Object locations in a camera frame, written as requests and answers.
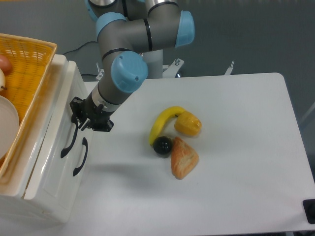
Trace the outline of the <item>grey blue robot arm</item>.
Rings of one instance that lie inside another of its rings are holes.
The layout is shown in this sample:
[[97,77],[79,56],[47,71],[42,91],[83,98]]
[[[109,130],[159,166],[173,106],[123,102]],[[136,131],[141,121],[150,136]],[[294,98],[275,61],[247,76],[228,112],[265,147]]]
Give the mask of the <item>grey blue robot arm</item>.
[[88,0],[105,74],[85,99],[70,102],[72,122],[80,130],[108,132],[110,116],[147,79],[143,53],[191,44],[192,14],[175,0]]

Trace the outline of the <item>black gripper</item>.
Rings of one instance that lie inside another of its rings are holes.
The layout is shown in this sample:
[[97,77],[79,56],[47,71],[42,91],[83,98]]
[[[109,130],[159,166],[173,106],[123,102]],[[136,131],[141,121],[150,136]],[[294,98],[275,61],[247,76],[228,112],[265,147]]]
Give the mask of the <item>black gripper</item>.
[[103,110],[103,105],[96,105],[92,96],[89,95],[84,101],[79,97],[74,97],[70,102],[70,108],[74,117],[79,120],[78,129],[92,129],[96,132],[110,132],[114,123],[110,120],[114,112]]

